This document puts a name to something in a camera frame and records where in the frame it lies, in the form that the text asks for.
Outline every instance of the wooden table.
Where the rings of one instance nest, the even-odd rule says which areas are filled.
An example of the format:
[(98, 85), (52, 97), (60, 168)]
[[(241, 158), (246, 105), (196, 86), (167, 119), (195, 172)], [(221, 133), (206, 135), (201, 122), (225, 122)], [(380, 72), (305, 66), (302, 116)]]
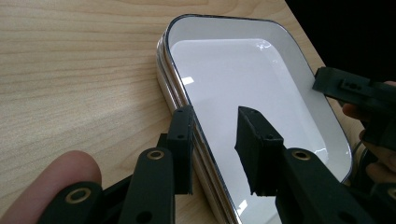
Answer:
[[(283, 0), (1, 0), (0, 215), (69, 150), (93, 155), (104, 188), (133, 172), (167, 132), (156, 45), (186, 13), (277, 21), (313, 71), (323, 65)], [(194, 194), (177, 196), (177, 223), (216, 223), (195, 176)]]

